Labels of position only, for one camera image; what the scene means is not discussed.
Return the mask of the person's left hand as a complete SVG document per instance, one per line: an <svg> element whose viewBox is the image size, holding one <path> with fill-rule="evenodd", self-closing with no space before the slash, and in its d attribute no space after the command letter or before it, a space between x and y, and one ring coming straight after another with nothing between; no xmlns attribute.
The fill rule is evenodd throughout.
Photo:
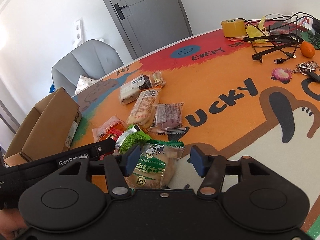
<svg viewBox="0 0 320 240"><path fill-rule="evenodd" d="M1 235L5 239L14 239L16 231L27 228L18 209L1 210Z"/></svg>

